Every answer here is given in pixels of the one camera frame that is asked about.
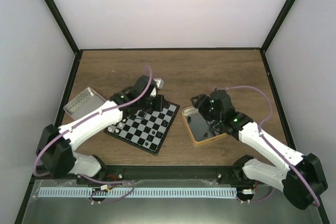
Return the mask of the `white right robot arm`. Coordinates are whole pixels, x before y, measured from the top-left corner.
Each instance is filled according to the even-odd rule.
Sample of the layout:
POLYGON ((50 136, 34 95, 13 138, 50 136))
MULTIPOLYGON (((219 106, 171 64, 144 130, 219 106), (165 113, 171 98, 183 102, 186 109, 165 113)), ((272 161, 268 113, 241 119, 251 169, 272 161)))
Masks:
POLYGON ((245 113, 236 111, 227 93, 229 88, 215 89, 210 95, 191 98, 192 106, 206 122, 214 122, 220 133, 252 147, 271 163, 249 158, 233 170, 238 183, 257 180, 281 191, 296 208, 320 207, 320 196, 328 183, 320 159, 305 155, 263 130, 263 121, 255 122, 245 113))

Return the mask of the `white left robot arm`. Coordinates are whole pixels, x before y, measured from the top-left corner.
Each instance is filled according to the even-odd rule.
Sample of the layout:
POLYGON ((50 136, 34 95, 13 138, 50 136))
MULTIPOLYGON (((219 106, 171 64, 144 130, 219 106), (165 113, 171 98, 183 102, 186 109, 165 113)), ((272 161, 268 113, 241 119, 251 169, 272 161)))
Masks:
POLYGON ((138 111, 162 111, 164 96, 159 95, 164 81, 161 78, 141 76, 132 87, 115 93, 102 106, 80 119, 56 127, 46 126, 36 150, 36 163, 47 170, 44 175, 63 178, 68 174, 85 175, 95 184, 107 178, 103 162, 95 155, 76 153, 86 140, 112 124, 138 111))

